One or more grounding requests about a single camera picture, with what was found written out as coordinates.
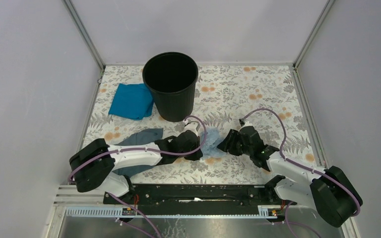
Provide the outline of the light blue trash bag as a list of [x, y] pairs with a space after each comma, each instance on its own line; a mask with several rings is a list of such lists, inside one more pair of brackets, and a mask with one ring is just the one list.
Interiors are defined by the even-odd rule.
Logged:
[[225, 139], [221, 135], [220, 130], [216, 127], [207, 128], [207, 138], [203, 144], [201, 151], [203, 156], [201, 158], [205, 163], [210, 163], [210, 161], [215, 161], [216, 159], [221, 159], [228, 154], [220, 149], [217, 146]]

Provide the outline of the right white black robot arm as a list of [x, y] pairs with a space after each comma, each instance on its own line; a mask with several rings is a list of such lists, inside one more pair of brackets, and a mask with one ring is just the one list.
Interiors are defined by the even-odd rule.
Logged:
[[266, 201], [281, 200], [307, 206], [329, 225], [341, 225], [363, 205], [363, 200], [346, 174], [336, 166], [328, 169], [310, 167], [283, 159], [280, 150], [265, 144], [253, 126], [230, 130], [217, 148], [231, 155], [247, 155], [259, 168], [276, 174], [265, 184]]

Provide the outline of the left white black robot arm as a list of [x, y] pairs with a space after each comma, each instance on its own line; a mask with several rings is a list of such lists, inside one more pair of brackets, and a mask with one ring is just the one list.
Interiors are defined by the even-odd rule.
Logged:
[[103, 138], [95, 139], [70, 158], [72, 171], [68, 181], [75, 183], [80, 193], [100, 190], [127, 204], [134, 197], [130, 178], [135, 174], [173, 164], [178, 159], [197, 161], [202, 156], [196, 130], [163, 137], [163, 129], [150, 128], [116, 145], [107, 144]]

